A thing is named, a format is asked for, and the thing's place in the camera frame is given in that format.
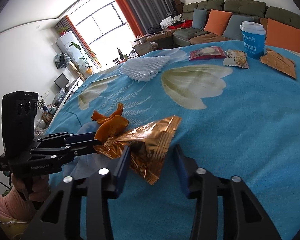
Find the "sofa backrest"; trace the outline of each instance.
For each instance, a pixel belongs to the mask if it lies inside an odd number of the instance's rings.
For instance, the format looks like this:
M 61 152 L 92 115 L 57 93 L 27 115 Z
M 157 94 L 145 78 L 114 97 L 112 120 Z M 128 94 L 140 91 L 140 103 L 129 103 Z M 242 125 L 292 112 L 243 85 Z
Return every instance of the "sofa backrest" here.
M 183 18 L 185 20 L 192 20 L 193 19 L 193 11 L 194 9 L 198 8 L 198 2 L 194 2 L 194 3 L 190 3 L 190 4 L 186 4 L 183 6 Z
M 224 10 L 226 12 L 264 18 L 266 3 L 253 0 L 226 0 Z
M 214 10 L 219 10 L 222 11 L 222 4 L 223 0 L 206 0 L 206 1 L 201 1 L 198 4 L 198 9 L 199 10 L 204 10 L 204 9 L 214 9 Z
M 270 6 L 266 12 L 265 18 L 270 18 L 272 20 L 300 29 L 300 15 L 282 8 Z

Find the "blue tablecloth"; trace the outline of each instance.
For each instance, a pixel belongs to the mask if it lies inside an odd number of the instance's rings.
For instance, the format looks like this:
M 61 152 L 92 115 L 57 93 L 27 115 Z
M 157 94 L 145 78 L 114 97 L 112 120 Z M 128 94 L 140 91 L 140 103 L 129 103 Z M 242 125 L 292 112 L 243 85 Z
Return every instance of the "blue tablecloth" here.
M 134 82 L 120 75 L 118 67 L 95 74 L 64 105 L 48 133 L 95 131 L 93 110 L 109 114 L 117 102 L 124 103 L 130 127 L 178 115 L 183 120 L 171 147 L 179 143 L 186 156 L 216 176 L 241 176 L 282 239 L 290 240 L 300 228 L 300 54 L 272 48 L 296 62 L 297 80 L 251 58 L 250 69 L 222 67 L 222 59 L 185 60 L 190 51 L 212 45 L 244 50 L 243 42 L 226 41 L 151 52 L 145 57 L 168 54 L 171 60 L 149 82 Z M 90 158 L 83 157 L 79 168 L 89 167 Z M 68 165 L 67 172 L 77 163 L 79 159 Z M 51 185 L 63 176 L 51 175 Z M 114 238 L 188 239 L 194 207 L 195 200 L 187 200 L 180 190 L 168 153 L 154 186 L 129 171 L 120 198 L 109 200 Z

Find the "orange curtain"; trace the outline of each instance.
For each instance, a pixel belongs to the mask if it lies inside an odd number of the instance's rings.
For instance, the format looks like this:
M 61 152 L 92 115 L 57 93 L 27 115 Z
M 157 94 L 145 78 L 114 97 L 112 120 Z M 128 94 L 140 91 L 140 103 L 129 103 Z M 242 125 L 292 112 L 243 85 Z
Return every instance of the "orange curtain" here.
M 85 40 L 82 38 L 81 34 L 78 32 L 77 28 L 74 26 L 72 21 L 69 19 L 69 16 L 66 15 L 65 17 L 62 18 L 60 22 L 57 24 L 58 27 L 64 27 L 67 26 L 69 30 L 71 30 L 74 34 L 74 36 L 78 39 L 82 47 L 84 48 L 85 51 L 87 51 L 89 58 L 95 63 L 98 69 L 101 69 L 101 64 L 97 60 L 96 55 L 90 50 L 89 45 L 85 42 Z
M 133 12 L 131 11 L 127 0 L 115 0 L 115 1 L 117 2 L 123 15 L 125 16 L 125 18 L 127 20 L 127 24 L 129 25 L 129 27 L 132 30 L 135 37 L 137 37 L 138 35 L 140 35 L 140 36 L 145 35 L 145 33 L 143 33 L 143 31 L 141 30 L 141 28 L 137 22 L 137 19 L 133 15 Z

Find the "computer monitor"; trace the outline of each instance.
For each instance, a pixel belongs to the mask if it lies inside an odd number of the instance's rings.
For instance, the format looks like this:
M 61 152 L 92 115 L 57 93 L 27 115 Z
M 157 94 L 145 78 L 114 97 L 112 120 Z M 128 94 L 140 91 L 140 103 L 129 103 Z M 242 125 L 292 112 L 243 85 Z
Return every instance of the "computer monitor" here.
M 64 88 L 65 90 L 67 90 L 67 85 L 69 83 L 69 80 L 66 78 L 65 75 L 61 74 L 56 80 L 55 80 L 55 84 L 61 89 Z

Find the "person's arm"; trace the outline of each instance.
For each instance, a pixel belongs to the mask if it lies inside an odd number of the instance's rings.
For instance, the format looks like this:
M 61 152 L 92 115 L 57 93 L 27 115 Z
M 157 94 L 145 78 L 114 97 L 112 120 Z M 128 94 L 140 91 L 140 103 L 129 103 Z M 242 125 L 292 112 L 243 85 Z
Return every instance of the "person's arm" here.
M 21 198 L 18 191 L 22 192 L 25 188 L 21 179 L 11 176 L 14 187 L 5 197 L 0 195 L 0 218 L 11 218 L 21 221 L 30 221 L 34 212 L 28 204 Z M 29 195 L 31 201 L 44 202 L 50 194 L 49 175 L 34 178 L 32 187 L 33 193 Z

